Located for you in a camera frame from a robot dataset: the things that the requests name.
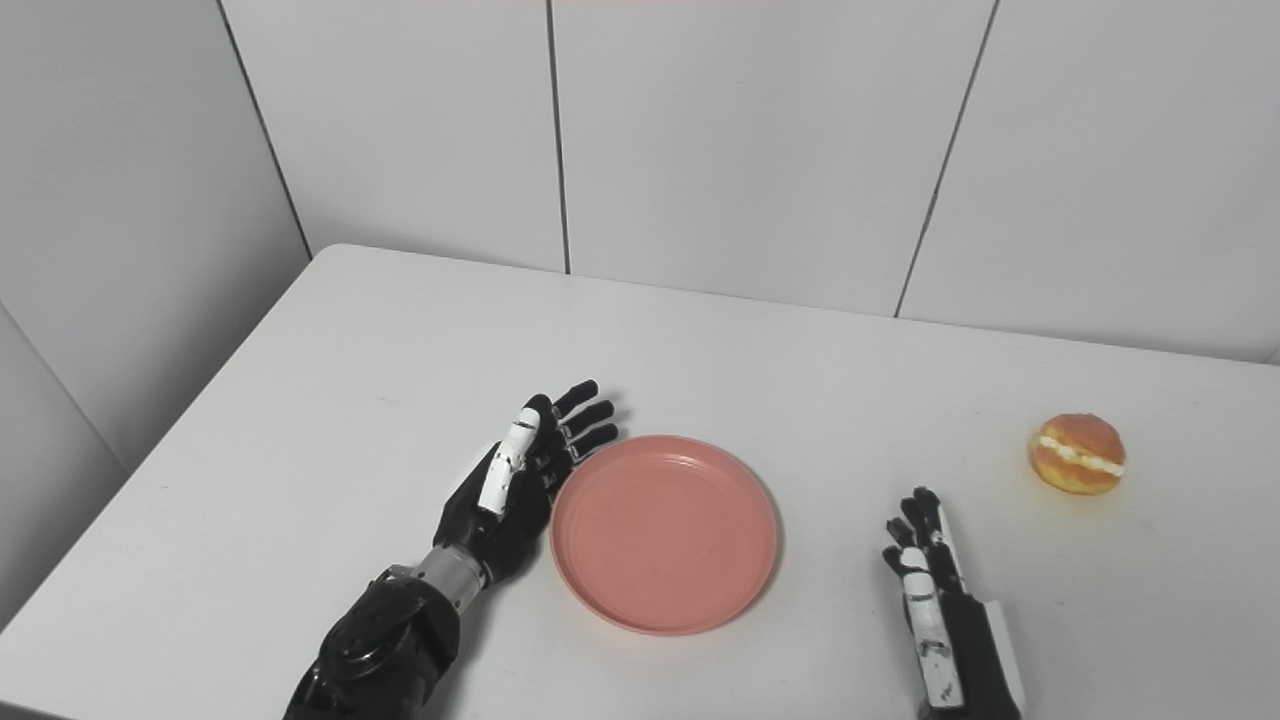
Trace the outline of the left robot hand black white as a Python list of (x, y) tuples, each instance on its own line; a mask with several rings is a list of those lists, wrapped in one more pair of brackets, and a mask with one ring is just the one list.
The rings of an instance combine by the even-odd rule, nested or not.
[(620, 438), (614, 405), (588, 379), (559, 398), (532, 396), (445, 501), (434, 548), (462, 553), (485, 587), (530, 560), (570, 475)]

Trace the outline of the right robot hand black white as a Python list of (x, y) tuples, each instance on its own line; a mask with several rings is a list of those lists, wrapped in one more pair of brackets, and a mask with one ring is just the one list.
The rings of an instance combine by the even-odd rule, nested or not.
[(1027, 693), (1007, 619), (968, 588), (940, 496), (918, 486), (886, 523), (920, 673), (919, 719), (1024, 719)]

